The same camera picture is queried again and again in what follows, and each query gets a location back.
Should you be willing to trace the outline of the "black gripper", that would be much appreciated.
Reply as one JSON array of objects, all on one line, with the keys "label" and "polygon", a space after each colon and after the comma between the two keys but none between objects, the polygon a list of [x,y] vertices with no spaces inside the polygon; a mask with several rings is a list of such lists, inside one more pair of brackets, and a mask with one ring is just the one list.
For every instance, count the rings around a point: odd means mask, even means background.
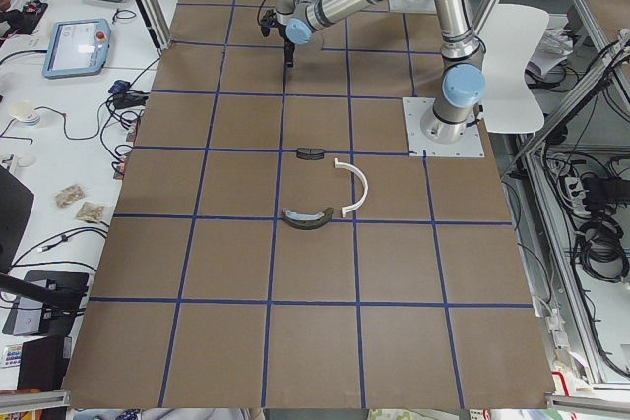
[{"label": "black gripper", "polygon": [[294,66],[295,44],[289,39],[286,26],[280,27],[280,36],[284,42],[284,64],[287,68],[292,68]]}]

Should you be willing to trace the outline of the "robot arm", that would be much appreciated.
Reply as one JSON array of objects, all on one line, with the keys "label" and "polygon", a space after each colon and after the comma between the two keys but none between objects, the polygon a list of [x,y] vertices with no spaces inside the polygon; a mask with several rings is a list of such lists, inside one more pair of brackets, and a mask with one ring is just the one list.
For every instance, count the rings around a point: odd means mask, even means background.
[{"label": "robot arm", "polygon": [[[261,15],[258,25],[263,36],[278,31],[284,43],[284,63],[290,67],[295,47],[308,43],[314,32],[383,1],[273,0],[273,8]],[[431,109],[422,116],[421,130],[435,143],[451,144],[462,136],[469,116],[483,98],[484,47],[473,26],[468,0],[433,1],[442,36],[442,84]]]}]

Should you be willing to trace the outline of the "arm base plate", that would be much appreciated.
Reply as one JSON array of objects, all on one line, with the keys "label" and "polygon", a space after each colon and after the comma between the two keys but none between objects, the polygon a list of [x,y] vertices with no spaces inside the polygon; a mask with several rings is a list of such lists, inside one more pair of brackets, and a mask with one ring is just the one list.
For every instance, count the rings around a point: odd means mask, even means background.
[{"label": "arm base plate", "polygon": [[484,157],[472,112],[464,122],[451,125],[434,115],[434,98],[404,97],[402,102],[410,157]]}]

